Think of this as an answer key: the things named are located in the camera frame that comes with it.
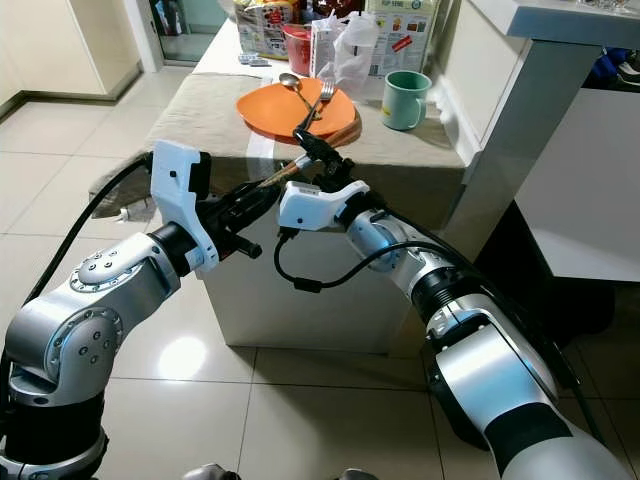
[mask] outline red cup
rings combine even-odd
[[[311,61],[311,26],[286,24],[282,26],[289,66],[291,70],[309,76],[309,64]]]

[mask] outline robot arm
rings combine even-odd
[[[106,451],[104,390],[126,336],[180,288],[180,277],[234,251],[260,255],[237,232],[273,205],[279,187],[241,185],[207,198],[210,163],[206,154],[158,142],[152,194],[166,224],[89,256],[11,322],[2,480],[90,478]]]
[[[336,162],[314,179],[320,186],[287,183],[279,246],[295,235],[291,229],[337,225],[363,259],[406,243],[369,268],[387,276],[419,312],[435,351],[430,390],[456,433],[490,449],[504,479],[630,479],[601,443],[558,412],[553,377],[508,306],[432,237],[388,211],[364,182],[353,181],[349,165],[340,171]],[[294,281],[315,292],[320,283]]]

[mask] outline countertop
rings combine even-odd
[[[640,48],[640,0],[631,0],[628,12],[607,11],[570,0],[470,2],[504,35]]]

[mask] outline tile floor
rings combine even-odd
[[[136,150],[187,69],[145,75],[116,106],[33,102],[0,125],[0,328],[85,204],[88,185]],[[144,223],[91,220],[50,285],[83,255]],[[224,345],[194,277],[129,336],[107,389],[111,444],[97,477],[179,479],[218,462],[245,480],[328,480],[359,466],[383,480],[497,479],[425,393],[421,359]],[[640,295],[614,328],[568,355],[611,450],[640,473]],[[576,401],[560,408],[579,425]]]

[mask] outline doorway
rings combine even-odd
[[[166,63],[198,62],[227,19],[218,0],[149,2]]]

